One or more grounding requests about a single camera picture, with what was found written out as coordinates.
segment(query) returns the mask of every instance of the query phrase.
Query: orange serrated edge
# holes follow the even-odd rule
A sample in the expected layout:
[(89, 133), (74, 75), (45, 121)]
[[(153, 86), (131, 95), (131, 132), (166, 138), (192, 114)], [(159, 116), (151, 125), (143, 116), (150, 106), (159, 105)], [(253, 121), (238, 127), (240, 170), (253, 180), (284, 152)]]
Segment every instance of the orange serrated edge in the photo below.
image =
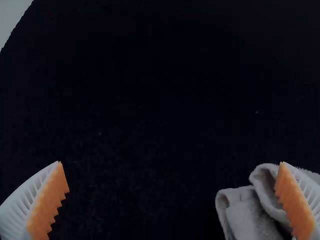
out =
[(48, 240), (51, 232), (51, 224), (55, 222), (54, 216), (58, 215), (57, 208), (61, 207), (61, 201), (66, 199), (69, 192), (68, 183), (62, 163), (59, 162), (34, 203), (26, 229), (33, 240)]
[(316, 220), (296, 178), (283, 162), (279, 165), (274, 190), (286, 211), (293, 229), (292, 235), (298, 240), (309, 240), (316, 227)]

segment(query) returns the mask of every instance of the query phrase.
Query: crumpled towel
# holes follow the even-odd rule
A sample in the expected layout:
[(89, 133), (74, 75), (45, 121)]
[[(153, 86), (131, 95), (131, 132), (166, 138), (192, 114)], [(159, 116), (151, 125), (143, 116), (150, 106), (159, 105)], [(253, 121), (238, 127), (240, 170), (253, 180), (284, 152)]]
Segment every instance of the crumpled towel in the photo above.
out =
[[(264, 163), (250, 174), (252, 185), (218, 191), (215, 208), (226, 240), (295, 240), (275, 196), (278, 165)], [(301, 169), (320, 184), (320, 175)]]

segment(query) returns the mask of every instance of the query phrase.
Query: dark background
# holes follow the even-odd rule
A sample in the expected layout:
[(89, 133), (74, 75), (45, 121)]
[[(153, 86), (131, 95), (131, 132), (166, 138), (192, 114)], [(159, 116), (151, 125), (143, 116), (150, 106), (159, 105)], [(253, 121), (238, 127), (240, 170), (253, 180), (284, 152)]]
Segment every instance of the dark background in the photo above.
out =
[(34, 0), (0, 53), (0, 200), (59, 160), (51, 239), (224, 239), (219, 189), (320, 172), (316, 4)]

